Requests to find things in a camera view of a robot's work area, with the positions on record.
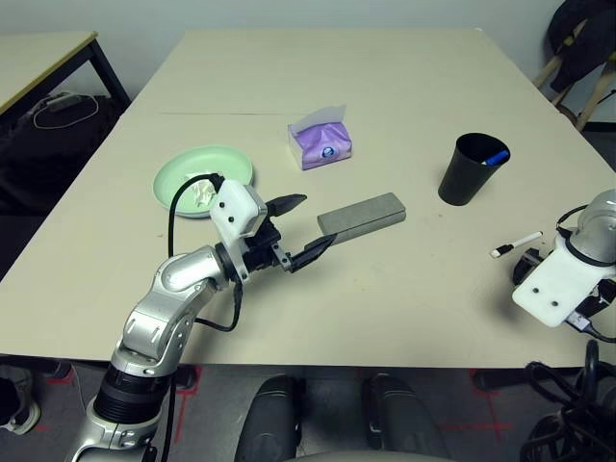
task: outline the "white wall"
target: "white wall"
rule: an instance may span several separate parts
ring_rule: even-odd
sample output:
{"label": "white wall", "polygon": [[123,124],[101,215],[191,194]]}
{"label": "white wall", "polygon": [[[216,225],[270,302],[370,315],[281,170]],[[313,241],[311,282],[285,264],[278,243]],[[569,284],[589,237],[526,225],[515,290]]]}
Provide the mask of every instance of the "white wall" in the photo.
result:
{"label": "white wall", "polygon": [[[186,29],[244,26],[480,27],[529,78],[546,59],[545,34],[562,0],[0,0],[0,34],[95,30],[131,95],[137,94]],[[594,85],[566,104],[578,112]],[[90,69],[73,90],[101,89]],[[605,103],[594,120],[616,119]]]}

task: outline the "floor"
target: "floor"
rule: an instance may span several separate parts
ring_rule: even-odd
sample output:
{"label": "floor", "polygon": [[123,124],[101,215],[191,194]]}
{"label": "floor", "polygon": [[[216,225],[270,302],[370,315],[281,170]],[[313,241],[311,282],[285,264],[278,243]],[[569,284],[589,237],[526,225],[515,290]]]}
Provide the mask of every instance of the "floor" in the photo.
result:
{"label": "floor", "polygon": [[[584,135],[616,171],[616,134]],[[0,244],[4,247],[0,249],[0,279],[42,220],[0,217]],[[482,393],[473,385],[468,370],[205,366],[197,385],[177,394],[169,460],[232,461],[252,397],[266,379],[279,373],[307,380],[307,412],[298,455],[366,449],[360,385],[375,372],[392,373],[415,389],[440,426],[451,456],[459,462],[517,460],[532,426],[555,410],[527,385]],[[0,430],[0,459],[63,460],[83,417],[83,402],[96,393],[102,373],[76,367],[65,379],[36,375],[35,397],[42,408],[41,419],[24,436]],[[159,448],[163,428],[161,425],[157,436]]]}

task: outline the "blue marker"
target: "blue marker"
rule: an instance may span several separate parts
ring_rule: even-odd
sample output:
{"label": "blue marker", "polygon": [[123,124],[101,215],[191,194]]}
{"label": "blue marker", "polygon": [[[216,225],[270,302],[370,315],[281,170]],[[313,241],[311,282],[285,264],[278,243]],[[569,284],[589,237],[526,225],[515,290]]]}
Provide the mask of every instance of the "blue marker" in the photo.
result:
{"label": "blue marker", "polygon": [[502,161],[504,161],[508,157],[509,157],[509,151],[503,150],[503,151],[495,154],[494,156],[486,159],[481,164],[483,166],[489,166],[489,167],[497,166],[498,164],[501,164]]}

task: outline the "wooden chair leg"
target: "wooden chair leg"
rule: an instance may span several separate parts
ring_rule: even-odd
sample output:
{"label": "wooden chair leg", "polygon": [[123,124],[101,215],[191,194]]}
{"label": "wooden chair leg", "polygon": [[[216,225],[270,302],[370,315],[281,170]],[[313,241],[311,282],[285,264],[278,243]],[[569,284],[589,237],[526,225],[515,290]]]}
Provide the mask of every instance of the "wooden chair leg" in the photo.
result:
{"label": "wooden chair leg", "polygon": [[560,104],[560,102],[565,99],[565,96],[567,96],[567,93],[569,93],[569,91],[573,88],[574,84],[571,84],[569,87],[567,87],[565,90],[563,90],[562,92],[560,92],[559,94],[557,94],[554,98],[552,98],[552,104],[554,106],[558,106]]}
{"label": "wooden chair leg", "polygon": [[581,132],[584,129],[584,125],[586,125],[586,122],[588,121],[590,116],[595,112],[599,100],[603,98],[603,96],[607,92],[607,88],[615,79],[616,62],[610,60],[605,63],[605,67],[603,68],[603,71],[599,76],[599,80],[597,81],[597,85],[595,85],[593,94],[590,95],[586,106],[584,107],[580,115],[577,117],[576,128],[578,131]]}
{"label": "wooden chair leg", "polygon": [[555,71],[562,64],[562,55],[554,55],[554,57],[541,69],[539,75],[532,79],[532,85],[536,88],[541,88],[541,86],[546,82],[548,77],[555,73]]}

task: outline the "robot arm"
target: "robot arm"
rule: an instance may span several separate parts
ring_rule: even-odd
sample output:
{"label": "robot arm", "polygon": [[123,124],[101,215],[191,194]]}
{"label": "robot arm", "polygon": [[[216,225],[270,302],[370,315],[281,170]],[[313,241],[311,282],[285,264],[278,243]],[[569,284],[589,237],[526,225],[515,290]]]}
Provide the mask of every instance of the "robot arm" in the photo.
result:
{"label": "robot arm", "polygon": [[550,327],[567,320],[583,330],[589,321],[576,325],[576,308],[603,279],[616,275],[616,190],[581,209],[577,228],[556,228],[554,251],[513,293],[518,305]]}
{"label": "robot arm", "polygon": [[292,194],[264,203],[251,187],[222,182],[211,212],[221,243],[172,256],[158,268],[150,291],[124,324],[65,462],[156,459],[150,442],[198,312],[229,281],[243,284],[251,272],[277,265],[294,272],[333,243],[335,236],[319,238],[296,256],[280,248],[270,218],[305,198]]}

